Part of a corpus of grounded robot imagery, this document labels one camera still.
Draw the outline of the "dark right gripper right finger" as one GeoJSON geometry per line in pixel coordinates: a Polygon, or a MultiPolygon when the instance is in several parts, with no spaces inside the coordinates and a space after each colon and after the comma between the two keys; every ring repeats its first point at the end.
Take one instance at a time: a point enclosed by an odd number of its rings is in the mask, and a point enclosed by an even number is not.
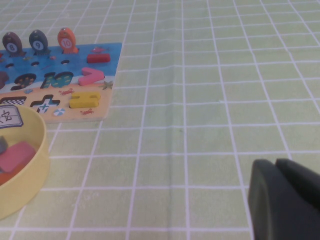
{"type": "Polygon", "coordinates": [[[300,197],[320,211],[320,175],[287,158],[278,158],[275,165],[300,197]]]}

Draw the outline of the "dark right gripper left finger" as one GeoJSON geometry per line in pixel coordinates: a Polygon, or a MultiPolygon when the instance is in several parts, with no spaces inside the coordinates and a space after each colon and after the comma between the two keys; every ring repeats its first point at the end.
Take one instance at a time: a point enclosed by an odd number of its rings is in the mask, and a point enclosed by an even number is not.
{"type": "Polygon", "coordinates": [[[267,159],[252,163],[248,205],[256,240],[318,240],[320,211],[267,159]]]}

